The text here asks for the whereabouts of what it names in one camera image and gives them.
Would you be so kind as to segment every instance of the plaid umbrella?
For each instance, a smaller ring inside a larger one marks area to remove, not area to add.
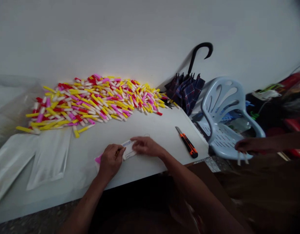
[[[176,102],[187,115],[190,115],[205,84],[205,81],[200,78],[198,74],[197,78],[194,79],[194,74],[190,74],[196,52],[201,47],[208,47],[209,51],[205,59],[209,58],[213,53],[213,45],[209,42],[204,42],[197,45],[192,52],[192,57],[189,65],[189,70],[186,76],[182,74],[176,74],[172,81],[165,85],[167,96]]]

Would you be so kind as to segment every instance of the orange utility knife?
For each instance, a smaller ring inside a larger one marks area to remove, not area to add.
[[[184,133],[181,132],[179,127],[175,127],[182,139],[182,141],[185,143],[185,146],[187,147],[188,152],[190,153],[191,157],[196,158],[198,157],[198,152],[196,151],[193,144],[189,141],[189,139],[186,137]]]

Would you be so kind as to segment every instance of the black curved handle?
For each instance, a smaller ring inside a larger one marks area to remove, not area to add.
[[[204,58],[204,59],[207,59],[209,57],[211,57],[212,53],[213,53],[213,44],[210,43],[210,42],[203,42],[199,45],[197,45],[194,49],[193,49],[193,52],[192,52],[192,57],[191,57],[191,61],[190,61],[190,66],[189,66],[189,70],[188,70],[188,74],[191,73],[191,70],[192,70],[192,66],[193,66],[193,63],[194,63],[194,60],[195,60],[195,55],[196,55],[196,52],[202,48],[202,47],[207,47],[208,48],[208,54],[207,56]]]

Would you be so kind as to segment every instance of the plastic chair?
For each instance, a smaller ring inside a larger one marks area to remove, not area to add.
[[[201,103],[203,117],[200,121],[194,122],[198,125],[217,156],[237,160],[238,151],[234,149],[234,146],[243,137],[227,125],[220,123],[225,114],[232,110],[240,110],[243,117],[248,120],[256,131],[256,137],[265,137],[265,133],[247,114],[245,109],[245,94],[239,82],[231,80],[227,76],[222,76],[209,82],[205,89],[202,92],[205,94]],[[252,157],[252,155],[247,154],[247,159],[251,159]]]

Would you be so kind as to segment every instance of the white bag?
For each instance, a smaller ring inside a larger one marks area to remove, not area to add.
[[[32,190],[44,183],[63,178],[70,138],[70,127],[42,131],[37,143],[27,190]]]
[[[0,149],[0,200],[36,152],[38,136],[15,134]]]
[[[36,97],[44,95],[39,79],[26,76],[0,75],[0,148],[20,131],[16,126],[27,126]]]

